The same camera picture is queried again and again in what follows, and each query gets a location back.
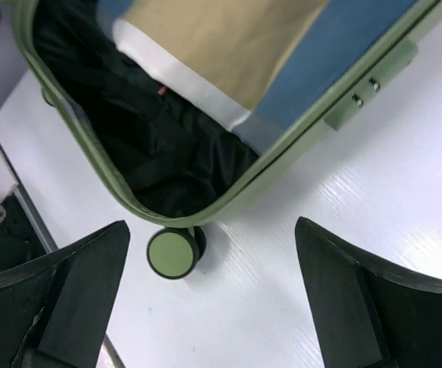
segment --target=beige fabric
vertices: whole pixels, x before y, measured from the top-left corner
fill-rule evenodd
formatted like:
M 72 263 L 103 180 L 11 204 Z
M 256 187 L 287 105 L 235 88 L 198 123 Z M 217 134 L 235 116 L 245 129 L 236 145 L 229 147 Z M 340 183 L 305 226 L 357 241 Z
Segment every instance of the beige fabric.
M 253 110 L 328 0 L 136 0 L 125 19 Z

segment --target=black fabric lining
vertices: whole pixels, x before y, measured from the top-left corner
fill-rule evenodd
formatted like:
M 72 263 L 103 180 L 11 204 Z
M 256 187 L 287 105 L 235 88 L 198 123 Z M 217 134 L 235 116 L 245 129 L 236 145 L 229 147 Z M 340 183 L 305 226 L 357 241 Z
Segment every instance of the black fabric lining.
M 222 196 L 258 155 L 115 49 L 95 19 L 97 0 L 40 0 L 34 46 L 86 112 L 134 196 L 169 218 Z

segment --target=folded clothing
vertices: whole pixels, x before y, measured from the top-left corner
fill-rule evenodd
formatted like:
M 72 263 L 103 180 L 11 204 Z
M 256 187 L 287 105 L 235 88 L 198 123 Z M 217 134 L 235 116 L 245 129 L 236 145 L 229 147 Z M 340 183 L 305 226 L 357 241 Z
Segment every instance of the folded clothing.
M 38 55 L 142 205 L 170 218 L 201 211 L 258 155 L 121 54 L 96 13 L 96 0 L 41 0 L 33 29 Z
M 100 0 L 99 18 L 119 50 L 259 154 L 418 2 L 199 1 Z

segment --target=white fabric stripe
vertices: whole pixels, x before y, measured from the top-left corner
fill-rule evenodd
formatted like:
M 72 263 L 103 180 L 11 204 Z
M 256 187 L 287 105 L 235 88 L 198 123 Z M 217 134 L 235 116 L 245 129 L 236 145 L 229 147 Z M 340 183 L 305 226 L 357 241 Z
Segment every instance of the white fabric stripe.
M 149 76 L 192 102 L 228 131 L 251 114 L 216 86 L 195 73 L 149 36 L 123 19 L 113 24 L 119 51 L 133 59 Z

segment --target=open suitcase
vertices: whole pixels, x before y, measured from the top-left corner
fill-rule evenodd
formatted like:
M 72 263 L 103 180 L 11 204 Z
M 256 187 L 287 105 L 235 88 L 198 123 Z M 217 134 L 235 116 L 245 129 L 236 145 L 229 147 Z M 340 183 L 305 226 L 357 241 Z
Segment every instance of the open suitcase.
M 67 0 L 67 3 L 72 1 L 87 5 L 95 3 L 93 0 Z M 224 188 L 218 198 L 192 213 L 173 216 L 160 215 L 157 211 L 151 210 L 150 205 L 145 205 L 144 200 L 138 200 L 129 180 L 124 178 L 122 170 L 117 169 L 115 161 L 110 157 L 110 151 L 104 148 L 103 140 L 98 137 L 91 121 L 93 119 L 89 116 L 90 111 L 79 105 L 75 101 L 77 94 L 71 97 L 69 90 L 66 90 L 61 80 L 56 78 L 55 71 L 59 67 L 62 71 L 65 67 L 62 64 L 59 64 L 59 67 L 55 67 L 56 64 L 54 68 L 49 67 L 49 64 L 39 56 L 35 46 L 38 42 L 34 39 L 34 28 L 39 22 L 38 17 L 42 14 L 38 9 L 42 4 L 52 2 L 57 6 L 55 4 L 58 2 L 55 0 L 16 0 L 15 39 L 30 68 L 40 81 L 46 99 L 57 108 L 103 184 L 135 215 L 165 227 L 151 239 L 147 255 L 152 268 L 161 276 L 170 279 L 187 275 L 203 254 L 205 237 L 199 228 L 200 225 L 219 219 L 221 216 L 229 216 L 249 205 L 264 188 L 322 136 L 327 126 L 334 130 L 343 127 L 352 115 L 378 96 L 378 92 L 411 63 L 418 52 L 417 43 L 442 19 L 442 0 L 407 0 L 406 10 L 398 16 L 395 15 L 395 21 L 381 30 L 370 48 L 357 55 L 357 61 L 339 74 L 327 88 L 325 87 L 324 91 L 316 96 L 315 102 L 304 109 L 302 116 L 291 123 L 277 137 L 274 144 L 260 153 L 259 157 L 251 155 L 252 160 L 248 160 L 249 165 L 246 165 L 242 173 L 234 176 L 229 187 Z M 342 4 L 343 0 L 332 0 L 328 4 L 333 3 Z M 394 2 L 385 3 L 389 5 L 379 6 L 394 6 Z M 358 34 L 354 34 L 354 37 L 356 40 L 359 39 Z M 87 47 L 93 48 L 94 44 L 88 44 Z M 74 73 L 77 79 L 80 78 L 79 74 L 78 68 Z M 94 83 L 92 87 L 103 86 L 90 82 L 89 78 L 87 83 Z M 129 86 L 122 84 L 118 86 L 119 89 L 121 87 L 130 90 Z

